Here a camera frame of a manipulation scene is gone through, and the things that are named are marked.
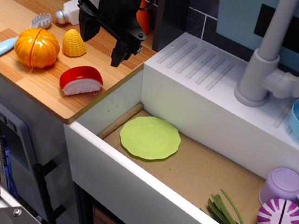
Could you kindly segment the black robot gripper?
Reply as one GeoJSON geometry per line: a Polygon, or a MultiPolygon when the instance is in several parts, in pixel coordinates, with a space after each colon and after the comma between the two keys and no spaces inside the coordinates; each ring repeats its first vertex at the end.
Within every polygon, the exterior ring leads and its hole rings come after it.
{"type": "MultiPolygon", "coordinates": [[[[142,0],[79,0],[79,27],[84,42],[96,36],[104,28],[116,40],[112,50],[112,67],[142,51],[141,43],[146,35],[137,21],[142,0]]],[[[151,4],[141,8],[148,10],[151,4]]]]}

